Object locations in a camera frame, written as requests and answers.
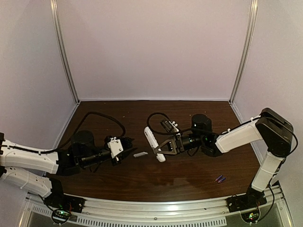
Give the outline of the white battery cover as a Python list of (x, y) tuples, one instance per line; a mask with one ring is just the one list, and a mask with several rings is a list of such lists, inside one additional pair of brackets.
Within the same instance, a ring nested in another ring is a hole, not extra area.
[(133, 154), (133, 157), (138, 158), (138, 157), (142, 157), (142, 156), (145, 156), (145, 155), (148, 155), (148, 153), (147, 152), (140, 152), (140, 153)]

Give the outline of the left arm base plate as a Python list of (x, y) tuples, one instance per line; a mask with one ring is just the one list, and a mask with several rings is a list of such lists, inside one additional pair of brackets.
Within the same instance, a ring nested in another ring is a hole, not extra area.
[(85, 199), (82, 197), (58, 194), (53, 192), (48, 197), (44, 198), (44, 202), (46, 205), (53, 208), (82, 213)]

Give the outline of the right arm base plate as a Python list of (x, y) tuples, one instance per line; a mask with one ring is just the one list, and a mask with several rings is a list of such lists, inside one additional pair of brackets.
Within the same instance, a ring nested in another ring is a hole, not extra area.
[(259, 196), (254, 195), (233, 195), (226, 199), (227, 207), (230, 213), (242, 210), (257, 208), (260, 205), (267, 203), (266, 197), (262, 194)]

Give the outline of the white remote control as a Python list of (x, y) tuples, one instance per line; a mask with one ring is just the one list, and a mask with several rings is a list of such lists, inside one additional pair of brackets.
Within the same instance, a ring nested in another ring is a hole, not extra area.
[(149, 145), (151, 146), (154, 154), (156, 155), (157, 160), (161, 163), (165, 162), (166, 158), (163, 154), (160, 153), (160, 151), (161, 151), (160, 148), (156, 149), (159, 146), (158, 142), (155, 139), (153, 132), (151, 131), (151, 129), (148, 126), (146, 126), (144, 128), (144, 134), (145, 134), (145, 137), (146, 137)]

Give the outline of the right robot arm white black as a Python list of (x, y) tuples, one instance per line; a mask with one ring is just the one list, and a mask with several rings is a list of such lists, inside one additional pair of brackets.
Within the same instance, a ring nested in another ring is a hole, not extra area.
[(262, 141), (267, 147), (266, 156), (252, 179), (247, 192), (238, 197), (246, 208), (252, 209), (264, 196), (264, 190), (272, 178), (278, 174), (281, 165), (291, 155), (298, 143), (293, 126), (270, 108), (240, 125), (215, 133), (212, 121), (204, 114), (191, 117), (191, 126), (181, 130), (178, 124), (167, 115), (161, 121), (164, 132), (156, 131), (149, 125), (144, 129), (154, 154), (159, 162), (164, 162), (166, 155), (177, 155), (193, 149), (200, 149), (209, 157), (222, 156), (244, 145)]

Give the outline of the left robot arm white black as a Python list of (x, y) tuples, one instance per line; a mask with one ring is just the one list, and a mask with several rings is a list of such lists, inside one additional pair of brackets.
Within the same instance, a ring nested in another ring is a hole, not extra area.
[(72, 176), (82, 169), (111, 161), (116, 165), (132, 151), (133, 138), (107, 137), (102, 147), (95, 145), (93, 133), (80, 131), (71, 137), (67, 149), (38, 149), (21, 146), (0, 134), (0, 179), (49, 199), (58, 210), (68, 206), (59, 180), (37, 176), (32, 170), (53, 175)]

